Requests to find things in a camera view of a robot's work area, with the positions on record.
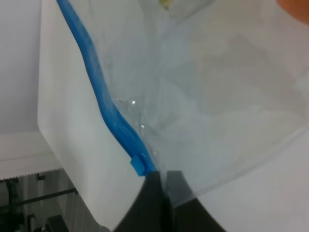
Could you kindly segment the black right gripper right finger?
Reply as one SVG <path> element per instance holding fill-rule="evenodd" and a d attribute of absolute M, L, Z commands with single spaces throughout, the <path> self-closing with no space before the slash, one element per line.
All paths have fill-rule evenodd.
<path fill-rule="evenodd" d="M 180 202 L 181 197 L 192 193 L 182 172 L 167 172 L 166 231 L 223 232 L 222 226 L 208 213 L 196 197 L 185 203 Z"/>

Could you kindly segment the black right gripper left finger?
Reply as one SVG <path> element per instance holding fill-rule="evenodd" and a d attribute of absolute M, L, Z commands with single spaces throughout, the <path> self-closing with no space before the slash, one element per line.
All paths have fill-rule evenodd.
<path fill-rule="evenodd" d="M 115 232 L 161 232 L 164 194 L 159 172 L 147 174 L 133 205 Z"/>

